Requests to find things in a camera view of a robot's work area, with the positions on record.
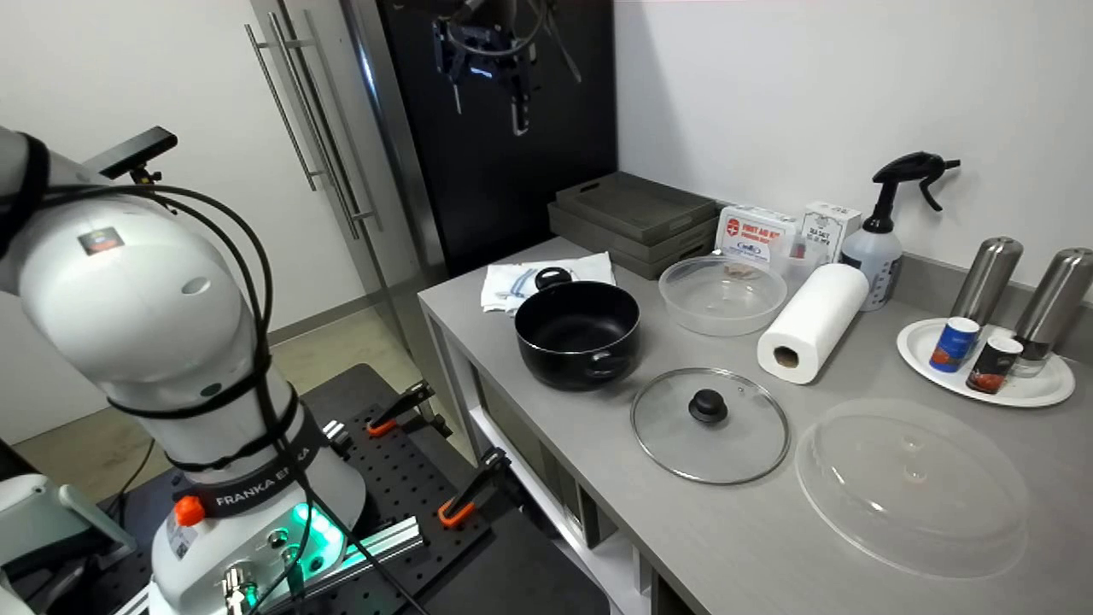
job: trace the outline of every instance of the metal cylinder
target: metal cylinder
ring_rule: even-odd
[[[1049,274],[1038,281],[1017,320],[1017,342],[1026,345],[1026,360],[1036,362],[1058,345],[1058,338],[1081,315],[1090,283],[1093,283],[1093,250],[1056,253]]]
[[[1012,274],[1022,258],[1026,245],[1009,236],[991,236],[981,244],[976,258],[971,263],[964,286],[952,302],[952,319],[971,319],[986,324],[999,297],[1012,283]]]

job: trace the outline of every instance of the small cup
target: small cup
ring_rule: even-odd
[[[1022,353],[1026,353],[1026,345],[1012,332],[1006,332],[1006,327],[991,332],[976,367],[968,375],[968,386],[995,396],[1006,386],[1006,380],[1012,375]]]
[[[971,350],[976,350],[981,324],[971,319],[951,319],[937,350],[930,353],[930,367],[938,372],[957,372]]]

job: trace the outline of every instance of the white wall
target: white wall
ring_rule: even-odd
[[[268,239],[278,324],[362,297],[330,208],[308,192],[256,68],[246,0],[4,0],[0,125],[87,159],[155,124],[179,149],[155,168],[236,206]],[[25,442],[99,410],[0,297],[0,438]]]
[[[1022,283],[1093,245],[1090,0],[616,0],[621,168],[800,213],[871,208],[899,153],[964,159],[909,253],[968,265],[1026,244]]]

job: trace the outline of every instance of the tissue box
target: tissue box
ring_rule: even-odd
[[[796,214],[727,201],[718,219],[713,245],[743,263],[786,274],[796,236]]]

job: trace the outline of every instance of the white plate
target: white plate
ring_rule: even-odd
[[[948,320],[951,319],[911,320],[896,338],[899,354],[923,380],[930,380],[957,396],[971,396],[971,399],[995,404],[995,408],[1052,408],[1074,394],[1074,372],[1058,354],[1052,354],[1038,375],[1009,375],[995,396],[968,389],[968,372],[976,362],[981,345],[974,353],[968,353],[959,372],[938,372],[930,367],[930,354],[934,354],[937,338],[944,336]]]

